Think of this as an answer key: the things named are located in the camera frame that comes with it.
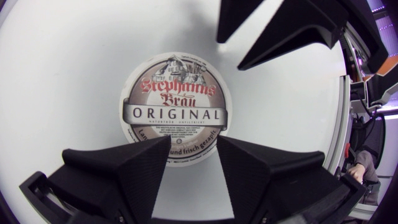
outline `white backdrop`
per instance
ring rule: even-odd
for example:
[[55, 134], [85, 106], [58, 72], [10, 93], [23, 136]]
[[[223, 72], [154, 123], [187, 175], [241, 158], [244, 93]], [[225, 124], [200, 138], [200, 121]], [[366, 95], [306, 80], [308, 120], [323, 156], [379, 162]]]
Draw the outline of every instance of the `white backdrop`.
[[[44, 222], [18, 186], [58, 169], [62, 150], [127, 144], [118, 115], [124, 82], [164, 52], [197, 55], [221, 73], [233, 101], [228, 136], [327, 152], [345, 74], [339, 43], [236, 68], [281, 1], [264, 1], [217, 44], [219, 1], [19, 0], [0, 27], [0, 190], [20, 222]], [[218, 153], [167, 167], [153, 216], [233, 217]]]

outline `person's arm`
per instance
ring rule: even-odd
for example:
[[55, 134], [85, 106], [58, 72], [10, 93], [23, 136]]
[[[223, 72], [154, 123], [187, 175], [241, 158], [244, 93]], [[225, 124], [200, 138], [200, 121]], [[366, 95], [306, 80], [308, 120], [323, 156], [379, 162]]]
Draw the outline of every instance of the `person's arm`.
[[379, 181], [376, 170], [373, 166], [372, 155], [368, 151], [361, 151], [355, 159], [355, 166], [347, 171], [348, 174], [352, 175], [358, 182], [362, 182], [363, 179], [370, 180], [373, 182]]

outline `purple light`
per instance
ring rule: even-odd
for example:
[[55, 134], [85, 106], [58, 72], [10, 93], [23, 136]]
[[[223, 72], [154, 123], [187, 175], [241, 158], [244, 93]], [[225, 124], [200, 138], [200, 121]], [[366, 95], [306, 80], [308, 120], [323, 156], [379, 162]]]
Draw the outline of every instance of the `purple light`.
[[377, 12], [378, 10], [384, 9], [384, 6], [381, 6], [379, 8], [373, 9], [372, 12]]
[[390, 24], [390, 25], [388, 25], [388, 26], [380, 27], [379, 30], [384, 30], [384, 29], [387, 29], [387, 28], [393, 27], [393, 26], [394, 26], [394, 25]]

